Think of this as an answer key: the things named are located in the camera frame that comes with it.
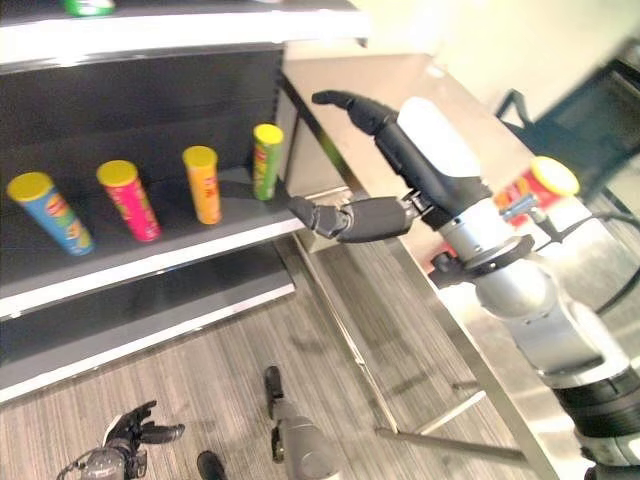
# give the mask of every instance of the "white wall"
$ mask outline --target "white wall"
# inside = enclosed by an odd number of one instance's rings
[[[298,45],[289,58],[425,52],[489,109],[520,90],[533,117],[640,35],[640,0],[351,1],[371,14],[368,49]]]

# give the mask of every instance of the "pink chip can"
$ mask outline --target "pink chip can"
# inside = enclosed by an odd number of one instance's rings
[[[126,160],[103,163],[97,177],[136,240],[152,242],[160,236],[160,226],[133,163]]]

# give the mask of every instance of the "black chair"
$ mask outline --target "black chair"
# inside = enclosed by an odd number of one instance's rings
[[[524,96],[508,92],[496,111],[514,106],[522,127],[503,123],[536,155],[559,160],[580,181],[579,196],[593,199],[640,153],[640,71],[614,59],[533,122]]]

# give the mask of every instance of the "black cable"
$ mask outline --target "black cable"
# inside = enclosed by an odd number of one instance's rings
[[[625,223],[628,223],[629,225],[632,225],[633,227],[636,228],[636,230],[640,232],[640,220],[634,217],[633,215],[628,215],[624,213],[613,213],[613,212],[594,213],[593,215],[590,215],[587,218],[583,218],[582,220],[579,220],[576,223],[565,228],[562,232],[560,232],[560,237],[558,240],[562,242],[565,238],[567,238],[567,236],[575,232],[583,224],[593,219],[603,220],[605,222],[608,222],[609,220],[618,220],[620,222],[625,222]],[[542,250],[543,248],[550,245],[554,241],[555,240],[553,239],[549,240],[543,246],[536,249],[536,252]],[[622,288],[620,288],[609,300],[604,302],[604,304],[602,304],[598,309],[596,309],[595,312],[598,315],[603,315],[607,313],[616,304],[618,304],[620,300],[626,297],[636,287],[638,282],[640,282],[640,267],[636,269],[634,274],[631,276],[631,278],[629,278],[629,280],[627,280],[627,282],[622,286]]]
[[[64,467],[60,473],[58,473],[58,476],[56,477],[56,480],[64,480],[64,477],[67,475],[67,473],[72,472],[73,470],[82,470],[85,467],[84,462],[81,462],[80,460],[82,460],[84,457],[88,457],[89,455],[91,455],[93,452],[95,452],[96,450],[100,450],[101,447],[97,447],[97,448],[92,448],[91,450],[87,450],[86,452],[84,452],[82,455],[80,455],[78,458],[76,458],[73,462],[71,462],[69,465],[67,465],[66,467]]]

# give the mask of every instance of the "green can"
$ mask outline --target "green can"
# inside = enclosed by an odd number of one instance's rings
[[[275,125],[261,123],[253,129],[253,194],[258,200],[271,200],[280,169],[284,133]]]
[[[64,8],[76,17],[109,15],[115,9],[113,0],[64,0]]]

